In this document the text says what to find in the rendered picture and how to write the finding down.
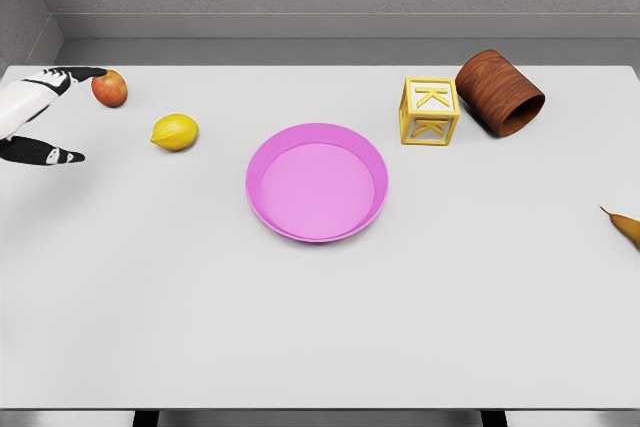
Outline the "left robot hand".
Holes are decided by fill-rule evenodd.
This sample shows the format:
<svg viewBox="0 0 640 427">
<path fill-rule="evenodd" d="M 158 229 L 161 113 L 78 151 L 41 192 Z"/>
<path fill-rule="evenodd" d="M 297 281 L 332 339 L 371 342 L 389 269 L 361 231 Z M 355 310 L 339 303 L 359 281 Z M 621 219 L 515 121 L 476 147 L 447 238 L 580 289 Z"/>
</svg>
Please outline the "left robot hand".
<svg viewBox="0 0 640 427">
<path fill-rule="evenodd" d="M 73 85 L 103 77 L 100 67 L 57 66 L 0 88 L 0 159 L 26 165 L 51 166 L 80 163 L 85 156 L 17 131 L 47 110 Z"/>
</svg>

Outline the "yellow lemon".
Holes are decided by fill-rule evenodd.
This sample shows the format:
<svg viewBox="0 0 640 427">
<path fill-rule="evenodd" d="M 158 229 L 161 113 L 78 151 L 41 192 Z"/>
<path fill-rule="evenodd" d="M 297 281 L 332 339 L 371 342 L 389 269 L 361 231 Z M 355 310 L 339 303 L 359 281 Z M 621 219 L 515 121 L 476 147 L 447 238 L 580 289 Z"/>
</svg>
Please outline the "yellow lemon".
<svg viewBox="0 0 640 427">
<path fill-rule="evenodd" d="M 181 151 L 191 147 L 197 139 L 199 125 L 184 114 L 170 114 L 153 126 L 150 142 L 167 151 Z"/>
</svg>

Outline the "pink plate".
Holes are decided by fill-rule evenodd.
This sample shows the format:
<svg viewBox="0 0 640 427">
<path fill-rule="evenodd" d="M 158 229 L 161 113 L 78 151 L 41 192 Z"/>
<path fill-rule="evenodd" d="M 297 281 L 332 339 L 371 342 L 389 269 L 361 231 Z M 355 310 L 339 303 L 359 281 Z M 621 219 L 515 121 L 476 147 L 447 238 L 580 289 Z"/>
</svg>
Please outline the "pink plate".
<svg viewBox="0 0 640 427">
<path fill-rule="evenodd" d="M 381 211 L 389 173 L 378 149 L 335 124 L 286 128 L 253 154 L 245 175 L 248 202 L 273 231 L 326 243 L 365 229 Z"/>
</svg>

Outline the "red apple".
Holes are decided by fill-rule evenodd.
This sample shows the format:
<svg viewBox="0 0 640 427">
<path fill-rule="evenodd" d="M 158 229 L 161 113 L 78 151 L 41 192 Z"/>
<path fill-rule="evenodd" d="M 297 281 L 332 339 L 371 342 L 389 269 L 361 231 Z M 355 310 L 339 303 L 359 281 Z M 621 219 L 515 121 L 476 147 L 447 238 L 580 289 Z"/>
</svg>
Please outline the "red apple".
<svg viewBox="0 0 640 427">
<path fill-rule="evenodd" d="M 109 108 L 122 106 L 128 97 L 127 84 L 115 70 L 108 70 L 105 75 L 93 78 L 91 89 L 96 100 Z"/>
</svg>

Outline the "yellow letter K block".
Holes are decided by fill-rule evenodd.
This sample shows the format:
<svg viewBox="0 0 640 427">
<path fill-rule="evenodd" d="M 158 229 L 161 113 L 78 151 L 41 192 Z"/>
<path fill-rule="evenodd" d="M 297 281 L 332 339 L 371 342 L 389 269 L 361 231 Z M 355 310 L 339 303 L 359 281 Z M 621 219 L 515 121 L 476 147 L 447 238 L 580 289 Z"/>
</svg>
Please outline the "yellow letter K block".
<svg viewBox="0 0 640 427">
<path fill-rule="evenodd" d="M 403 145 L 448 146 L 459 117 L 453 79 L 405 78 L 399 105 Z"/>
</svg>

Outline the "brown wooden cup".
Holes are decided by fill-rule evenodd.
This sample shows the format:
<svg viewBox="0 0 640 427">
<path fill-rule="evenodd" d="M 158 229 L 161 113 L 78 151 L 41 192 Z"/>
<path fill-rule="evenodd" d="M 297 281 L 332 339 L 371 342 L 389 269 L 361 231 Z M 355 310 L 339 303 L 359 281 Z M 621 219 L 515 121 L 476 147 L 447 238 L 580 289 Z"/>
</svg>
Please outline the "brown wooden cup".
<svg viewBox="0 0 640 427">
<path fill-rule="evenodd" d="M 462 100 L 497 137 L 523 129 L 546 100 L 532 81 L 493 49 L 471 57 L 459 70 L 455 84 Z"/>
</svg>

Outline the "orange-brown pear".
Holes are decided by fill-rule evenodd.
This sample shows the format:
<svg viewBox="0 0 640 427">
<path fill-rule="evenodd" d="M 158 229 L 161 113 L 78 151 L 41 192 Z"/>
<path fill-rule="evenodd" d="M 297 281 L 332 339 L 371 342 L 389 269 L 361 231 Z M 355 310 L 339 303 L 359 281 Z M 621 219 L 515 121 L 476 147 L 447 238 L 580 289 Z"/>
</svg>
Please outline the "orange-brown pear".
<svg viewBox="0 0 640 427">
<path fill-rule="evenodd" d="M 611 224 L 640 251 L 640 220 L 611 213 L 602 206 L 600 209 L 608 216 Z"/>
</svg>

